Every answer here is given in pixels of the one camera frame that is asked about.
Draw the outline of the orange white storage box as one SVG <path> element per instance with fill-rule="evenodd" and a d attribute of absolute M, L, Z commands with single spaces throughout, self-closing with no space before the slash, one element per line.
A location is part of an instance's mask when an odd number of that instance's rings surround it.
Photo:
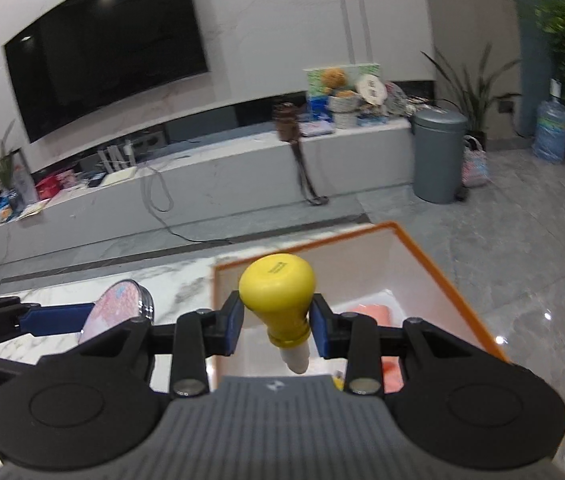
<path fill-rule="evenodd" d="M 316 292 L 335 313 L 360 304 L 383 304 L 391 311 L 392 326 L 406 318 L 424 318 L 492 356 L 508 361 L 506 353 L 462 298 L 450 280 L 395 222 L 364 226 L 318 240 L 284 248 L 268 248 L 252 256 L 214 266 L 213 308 L 220 310 L 251 263 L 269 254 L 288 252 L 306 260 L 316 276 Z M 319 358 L 313 337 L 308 339 L 311 359 L 305 375 L 344 376 L 344 360 Z M 216 388 L 225 376 L 295 376 L 268 340 L 265 325 L 250 311 L 235 353 L 208 361 L 210 384 Z"/>

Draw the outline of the grey pedal trash bin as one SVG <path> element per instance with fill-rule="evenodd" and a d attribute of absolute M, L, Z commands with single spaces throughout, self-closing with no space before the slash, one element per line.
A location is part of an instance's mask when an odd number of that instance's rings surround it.
<path fill-rule="evenodd" d="M 462 186 L 468 119 L 453 110 L 426 108 L 412 116 L 415 136 L 413 192 L 426 202 L 450 204 Z"/>

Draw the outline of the brown leather bag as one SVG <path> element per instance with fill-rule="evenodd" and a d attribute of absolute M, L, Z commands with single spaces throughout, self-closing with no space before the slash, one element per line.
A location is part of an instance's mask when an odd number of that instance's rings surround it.
<path fill-rule="evenodd" d="M 303 200 L 311 206 L 320 207 L 329 203 L 327 196 L 319 195 L 311 182 L 302 151 L 302 134 L 299 128 L 299 109 L 290 102 L 274 105 L 273 121 L 280 141 L 287 143 L 293 155 L 297 182 Z"/>

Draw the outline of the yellow bulb shaped bottle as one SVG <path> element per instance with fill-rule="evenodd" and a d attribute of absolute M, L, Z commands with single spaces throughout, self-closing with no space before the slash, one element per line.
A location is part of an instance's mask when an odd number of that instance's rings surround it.
<path fill-rule="evenodd" d="M 292 254 L 271 254 L 252 262 L 239 280 L 239 296 L 265 326 L 269 342 L 296 375 L 307 372 L 311 335 L 308 310 L 316 290 L 311 265 Z"/>

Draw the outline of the round paper fan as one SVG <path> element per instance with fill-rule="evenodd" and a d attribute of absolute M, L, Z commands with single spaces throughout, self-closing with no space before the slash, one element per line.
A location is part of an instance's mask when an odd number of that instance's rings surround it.
<path fill-rule="evenodd" d="M 356 82 L 359 96 L 371 106 L 381 106 L 387 99 L 386 85 L 378 76 L 363 74 Z"/>

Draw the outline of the white wifi router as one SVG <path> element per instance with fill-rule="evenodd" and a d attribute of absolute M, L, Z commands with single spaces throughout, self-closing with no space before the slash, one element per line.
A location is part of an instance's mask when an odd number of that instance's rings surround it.
<path fill-rule="evenodd" d="M 98 155 L 106 170 L 101 186 L 118 184 L 136 174 L 136 158 L 130 142 L 126 142 L 122 148 L 119 145 L 109 145 L 104 150 L 99 150 Z"/>

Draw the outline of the yellow round tape measure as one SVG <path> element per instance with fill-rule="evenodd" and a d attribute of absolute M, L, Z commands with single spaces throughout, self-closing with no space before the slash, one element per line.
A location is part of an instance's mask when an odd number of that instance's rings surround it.
<path fill-rule="evenodd" d="M 337 387 L 337 390 L 343 391 L 344 390 L 344 376 L 342 373 L 337 372 L 332 375 L 332 380 L 334 385 Z"/>

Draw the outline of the blue water jug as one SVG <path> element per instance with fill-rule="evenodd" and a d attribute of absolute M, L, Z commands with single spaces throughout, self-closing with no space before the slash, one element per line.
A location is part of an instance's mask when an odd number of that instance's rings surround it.
<path fill-rule="evenodd" d="M 561 84 L 550 81 L 549 99 L 541 102 L 532 153 L 546 162 L 559 164 L 565 156 L 565 106 L 561 102 Z"/>

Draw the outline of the white knitted basket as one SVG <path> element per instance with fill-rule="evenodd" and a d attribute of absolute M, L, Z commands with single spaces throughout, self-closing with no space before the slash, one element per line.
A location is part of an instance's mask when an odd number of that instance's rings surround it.
<path fill-rule="evenodd" d="M 337 129 L 351 129 L 357 126 L 357 113 L 360 106 L 360 97 L 355 92 L 344 92 L 329 96 L 328 108 L 332 115 L 334 127 Z"/>

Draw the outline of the pink plastic cup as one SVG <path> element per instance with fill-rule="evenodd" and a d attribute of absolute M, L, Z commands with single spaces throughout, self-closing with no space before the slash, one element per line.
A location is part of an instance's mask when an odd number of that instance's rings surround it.
<path fill-rule="evenodd" d="M 353 313 L 370 316 L 379 326 L 391 327 L 391 309 L 384 304 L 359 304 L 352 310 Z M 399 369 L 398 359 L 394 356 L 383 356 L 381 358 L 383 370 L 383 385 L 386 393 L 395 393 L 404 386 Z"/>

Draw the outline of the tall green leaf plant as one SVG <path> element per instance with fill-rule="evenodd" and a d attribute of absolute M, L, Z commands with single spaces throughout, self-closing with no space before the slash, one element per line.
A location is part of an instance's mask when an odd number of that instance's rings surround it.
<path fill-rule="evenodd" d="M 486 132 L 486 117 L 491 107 L 499 101 L 512 101 L 521 96 L 520 92 L 505 92 L 496 94 L 494 86 L 505 74 L 517 67 L 521 60 L 515 58 L 496 68 L 490 74 L 486 73 L 487 64 L 491 57 L 493 45 L 489 42 L 481 55 L 479 66 L 474 77 L 467 66 L 455 70 L 439 49 L 434 50 L 434 56 L 422 52 L 422 55 L 433 65 L 436 73 L 441 76 L 450 88 L 451 102 L 458 107 L 459 112 L 468 119 L 467 131 L 478 140 L 483 148 L 488 147 Z"/>

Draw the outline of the green painted canvas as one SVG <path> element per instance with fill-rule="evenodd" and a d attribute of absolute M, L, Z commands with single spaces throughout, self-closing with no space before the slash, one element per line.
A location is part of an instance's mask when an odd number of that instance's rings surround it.
<path fill-rule="evenodd" d="M 330 96 L 343 91 L 354 91 L 356 82 L 361 76 L 366 74 L 380 76 L 381 67 L 378 63 L 359 63 L 305 68 L 304 74 L 308 84 L 307 113 L 313 120 L 330 120 L 331 112 L 328 110 Z"/>

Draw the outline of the woven pastel basket bag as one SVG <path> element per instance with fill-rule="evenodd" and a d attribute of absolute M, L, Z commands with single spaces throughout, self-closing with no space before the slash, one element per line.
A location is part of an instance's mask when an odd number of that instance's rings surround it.
<path fill-rule="evenodd" d="M 486 152 L 474 136 L 465 136 L 463 152 L 462 183 L 466 188 L 478 188 L 488 184 L 489 172 Z"/>

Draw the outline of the teddy bear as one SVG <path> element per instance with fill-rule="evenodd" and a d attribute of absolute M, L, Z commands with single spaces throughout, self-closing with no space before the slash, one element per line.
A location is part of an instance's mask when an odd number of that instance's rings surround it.
<path fill-rule="evenodd" d="M 325 94 L 337 93 L 348 86 L 347 73 L 340 67 L 325 68 L 321 73 L 320 80 Z"/>

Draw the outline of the red gift box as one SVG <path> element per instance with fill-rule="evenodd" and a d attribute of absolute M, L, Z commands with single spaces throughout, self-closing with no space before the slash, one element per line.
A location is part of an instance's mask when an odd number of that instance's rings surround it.
<path fill-rule="evenodd" d="M 51 174 L 36 183 L 36 192 L 39 200 L 51 200 L 63 190 L 59 179 Z"/>

